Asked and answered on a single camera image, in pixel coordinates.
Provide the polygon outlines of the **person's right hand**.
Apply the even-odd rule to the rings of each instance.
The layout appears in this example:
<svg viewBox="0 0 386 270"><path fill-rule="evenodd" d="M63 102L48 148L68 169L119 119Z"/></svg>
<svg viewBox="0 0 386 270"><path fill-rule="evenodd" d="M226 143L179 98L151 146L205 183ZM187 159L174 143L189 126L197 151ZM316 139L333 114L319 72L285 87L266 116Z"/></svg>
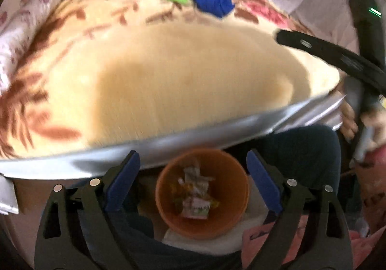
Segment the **person's right hand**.
<svg viewBox="0 0 386 270"><path fill-rule="evenodd" d="M342 125L339 128L342 144L342 150L346 155L353 152L351 141L358 132L356 123L357 117L351 103L355 100L354 91L359 89L356 79L346 76L342 82L341 92L345 94L345 98L340 106L340 115ZM379 103L371 110L366 111L361 115L360 120L368 128L373 128L374 135L367 142L367 150L373 151L376 148L381 148L385 145L385 107Z"/></svg>

